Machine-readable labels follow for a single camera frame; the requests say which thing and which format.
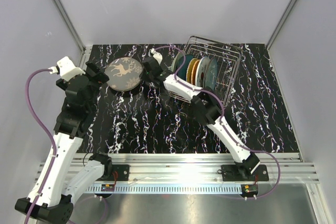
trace black cable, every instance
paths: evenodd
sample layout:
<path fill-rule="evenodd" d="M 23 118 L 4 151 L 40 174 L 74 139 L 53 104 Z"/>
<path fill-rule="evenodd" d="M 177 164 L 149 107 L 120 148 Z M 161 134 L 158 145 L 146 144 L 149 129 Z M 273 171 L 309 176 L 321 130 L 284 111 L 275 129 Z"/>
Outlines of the black cable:
<path fill-rule="evenodd" d="M 86 156 L 88 155 L 89 153 L 85 154 L 84 158 L 83 158 L 83 166 L 85 166 L 84 164 L 84 159 L 86 158 Z"/>

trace metal beam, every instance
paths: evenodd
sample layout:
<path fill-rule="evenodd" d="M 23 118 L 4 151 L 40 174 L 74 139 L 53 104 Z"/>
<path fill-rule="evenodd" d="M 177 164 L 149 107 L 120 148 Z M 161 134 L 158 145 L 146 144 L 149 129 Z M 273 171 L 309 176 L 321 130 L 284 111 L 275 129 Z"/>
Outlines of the metal beam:
<path fill-rule="evenodd" d="M 284 26 L 288 16 L 290 15 L 291 11 L 293 10 L 294 6 L 296 5 L 298 0 L 290 0 L 282 17 L 280 18 L 279 23 L 277 24 L 275 30 L 272 33 L 271 38 L 269 39 L 269 41 L 266 44 L 267 50 L 269 50 L 271 48 L 271 46 L 273 45 L 275 39 L 277 38 L 278 34 L 280 33 L 282 27 Z"/>
<path fill-rule="evenodd" d="M 58 9 L 58 11 L 59 11 L 63 21 L 65 22 L 66 26 L 68 27 L 69 32 L 71 33 L 73 39 L 75 40 L 79 50 L 83 54 L 84 50 L 85 50 L 85 45 L 83 44 L 83 42 L 80 39 L 77 31 L 75 30 L 74 25 L 72 24 L 67 12 L 65 11 L 61 0 L 52 0 L 52 1 L 55 4 L 56 8 Z"/>

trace metal wire rack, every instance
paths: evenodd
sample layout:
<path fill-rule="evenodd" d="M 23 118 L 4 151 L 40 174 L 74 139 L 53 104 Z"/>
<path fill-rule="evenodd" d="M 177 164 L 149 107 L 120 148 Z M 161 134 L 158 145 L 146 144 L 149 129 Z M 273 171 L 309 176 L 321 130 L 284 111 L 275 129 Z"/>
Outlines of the metal wire rack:
<path fill-rule="evenodd" d="M 215 94 L 222 100 L 223 106 L 227 106 L 230 100 L 233 85 L 238 73 L 241 56 L 241 48 L 218 41 L 191 36 L 185 52 L 194 55 L 195 58 L 215 57 L 218 63 L 218 76 L 215 86 Z M 169 92 L 171 97 L 186 101 L 183 97 L 174 92 Z"/>

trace floor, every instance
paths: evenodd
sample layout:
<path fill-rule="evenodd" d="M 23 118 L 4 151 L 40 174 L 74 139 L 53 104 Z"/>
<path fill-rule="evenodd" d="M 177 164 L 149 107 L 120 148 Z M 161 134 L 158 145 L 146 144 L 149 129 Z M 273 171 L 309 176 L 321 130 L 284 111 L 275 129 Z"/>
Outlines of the floor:
<path fill-rule="evenodd" d="M 106 68 L 113 60 L 141 61 L 161 45 L 94 45 L 90 60 Z M 175 45 L 181 49 L 185 45 Z M 226 112 L 240 139 L 255 150 L 297 153 L 298 145 L 264 44 L 237 44 L 243 52 Z M 162 49 L 169 67 L 177 54 Z M 113 92 L 106 84 L 98 113 L 80 153 L 227 153 L 218 137 L 193 118 L 187 103 L 163 89 L 141 85 L 138 93 Z"/>
<path fill-rule="evenodd" d="M 239 199 L 225 195 L 115 194 L 107 199 L 107 216 L 101 223 L 317 223 L 305 185 L 279 185 L 273 194 L 257 200 L 225 197 Z M 70 219 L 77 224 L 97 223 L 103 213 L 103 202 L 83 195 Z"/>

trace gray floor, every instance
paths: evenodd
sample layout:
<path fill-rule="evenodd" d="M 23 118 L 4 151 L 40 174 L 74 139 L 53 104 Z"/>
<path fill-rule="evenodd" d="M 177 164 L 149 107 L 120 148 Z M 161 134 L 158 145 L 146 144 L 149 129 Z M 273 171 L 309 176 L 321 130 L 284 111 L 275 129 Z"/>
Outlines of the gray floor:
<path fill-rule="evenodd" d="M 87 197 L 91 199 L 80 202 Z M 101 223 L 317 223 L 304 185 L 280 185 L 272 195 L 256 201 L 224 197 L 116 194 L 108 198 L 108 216 Z M 96 223 L 103 214 L 104 203 L 90 195 L 81 199 L 71 220 L 76 224 Z"/>

